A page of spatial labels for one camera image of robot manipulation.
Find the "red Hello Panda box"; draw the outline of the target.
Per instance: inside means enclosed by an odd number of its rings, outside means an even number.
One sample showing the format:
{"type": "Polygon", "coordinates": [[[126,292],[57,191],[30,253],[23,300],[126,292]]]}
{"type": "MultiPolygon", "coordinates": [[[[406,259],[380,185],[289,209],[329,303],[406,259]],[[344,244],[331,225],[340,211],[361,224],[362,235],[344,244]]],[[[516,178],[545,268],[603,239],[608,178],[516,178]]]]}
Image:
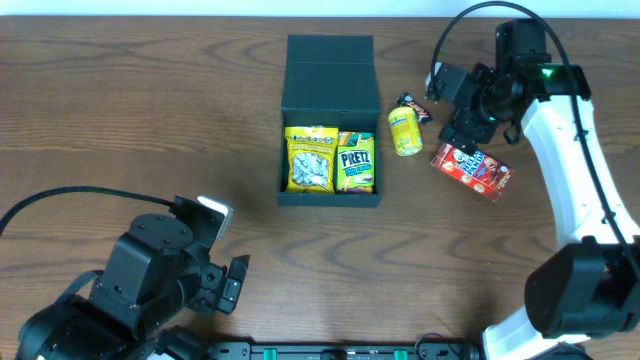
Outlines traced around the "red Hello Panda box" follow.
{"type": "Polygon", "coordinates": [[[442,144],[431,164],[485,198],[496,201],[508,186],[514,170],[484,152],[469,155],[450,144],[442,144]]]}

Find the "small yellow can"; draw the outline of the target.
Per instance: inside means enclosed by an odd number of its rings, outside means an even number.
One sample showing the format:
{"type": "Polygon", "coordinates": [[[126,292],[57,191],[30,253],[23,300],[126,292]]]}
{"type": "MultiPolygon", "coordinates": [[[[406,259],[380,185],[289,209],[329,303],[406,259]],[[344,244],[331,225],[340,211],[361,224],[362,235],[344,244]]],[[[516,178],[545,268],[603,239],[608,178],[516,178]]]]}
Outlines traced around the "small yellow can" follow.
{"type": "Polygon", "coordinates": [[[388,115],[388,123],[399,156],[412,156],[423,149],[419,124],[412,108],[400,106],[393,109],[388,115]]]}

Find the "green Pretz snack box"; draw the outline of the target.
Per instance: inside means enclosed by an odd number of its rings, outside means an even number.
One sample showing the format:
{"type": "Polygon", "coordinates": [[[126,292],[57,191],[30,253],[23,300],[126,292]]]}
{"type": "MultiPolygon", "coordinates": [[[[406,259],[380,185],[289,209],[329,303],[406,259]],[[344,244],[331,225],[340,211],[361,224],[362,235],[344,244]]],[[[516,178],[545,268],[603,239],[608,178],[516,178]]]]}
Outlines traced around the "green Pretz snack box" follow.
{"type": "Polygon", "coordinates": [[[375,184],[372,133],[340,131],[336,152],[336,191],[372,193],[375,184]]]}

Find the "black gift box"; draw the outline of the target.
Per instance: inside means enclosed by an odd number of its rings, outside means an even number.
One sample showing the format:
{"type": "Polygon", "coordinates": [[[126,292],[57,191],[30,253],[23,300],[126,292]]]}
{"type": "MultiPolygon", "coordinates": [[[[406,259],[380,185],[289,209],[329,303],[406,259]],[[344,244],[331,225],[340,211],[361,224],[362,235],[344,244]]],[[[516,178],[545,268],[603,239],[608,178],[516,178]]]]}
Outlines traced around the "black gift box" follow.
{"type": "Polygon", "coordinates": [[[376,208],[381,200],[380,96],[371,36],[293,35],[287,38],[281,101],[282,126],[337,127],[374,138],[373,192],[293,193],[288,183],[288,149],[281,141],[280,206],[376,208]]]}

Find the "yellow seed snack bag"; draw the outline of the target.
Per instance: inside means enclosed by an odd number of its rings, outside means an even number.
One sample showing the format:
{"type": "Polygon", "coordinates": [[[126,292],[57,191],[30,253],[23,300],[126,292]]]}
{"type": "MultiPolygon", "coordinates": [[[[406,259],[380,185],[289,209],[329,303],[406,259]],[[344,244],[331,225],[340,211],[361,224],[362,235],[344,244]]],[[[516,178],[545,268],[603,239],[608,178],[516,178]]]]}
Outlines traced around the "yellow seed snack bag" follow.
{"type": "Polygon", "coordinates": [[[288,153],[286,192],[334,194],[334,160],[339,129],[322,126],[285,128],[288,153]]]}

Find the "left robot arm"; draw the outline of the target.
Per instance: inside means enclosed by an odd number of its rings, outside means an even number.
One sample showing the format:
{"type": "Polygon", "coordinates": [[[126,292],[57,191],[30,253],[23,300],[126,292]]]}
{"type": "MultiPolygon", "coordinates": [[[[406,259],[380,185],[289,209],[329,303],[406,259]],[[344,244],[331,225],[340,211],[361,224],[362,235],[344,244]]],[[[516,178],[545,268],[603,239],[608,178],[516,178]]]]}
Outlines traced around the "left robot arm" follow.
{"type": "Polygon", "coordinates": [[[80,276],[19,334],[20,359],[131,359],[183,308],[232,313],[248,256],[210,260],[224,219],[202,214],[136,217],[102,271],[80,276]]]}

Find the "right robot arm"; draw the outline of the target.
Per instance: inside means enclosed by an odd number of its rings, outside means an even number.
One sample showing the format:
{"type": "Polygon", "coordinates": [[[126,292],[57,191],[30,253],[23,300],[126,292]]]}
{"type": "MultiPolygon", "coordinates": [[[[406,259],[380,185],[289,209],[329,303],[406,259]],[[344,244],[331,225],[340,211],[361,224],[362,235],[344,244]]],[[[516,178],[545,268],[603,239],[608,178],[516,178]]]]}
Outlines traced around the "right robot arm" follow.
{"type": "Polygon", "coordinates": [[[527,279],[524,304],[483,333],[488,359],[534,359],[633,330],[639,321],[639,228],[626,210],[594,127],[591,90],[558,37],[536,16],[496,30],[496,63],[472,71],[433,61],[432,101],[452,104],[441,139],[473,153],[499,125],[526,138],[551,201],[556,252],[527,279]]]}

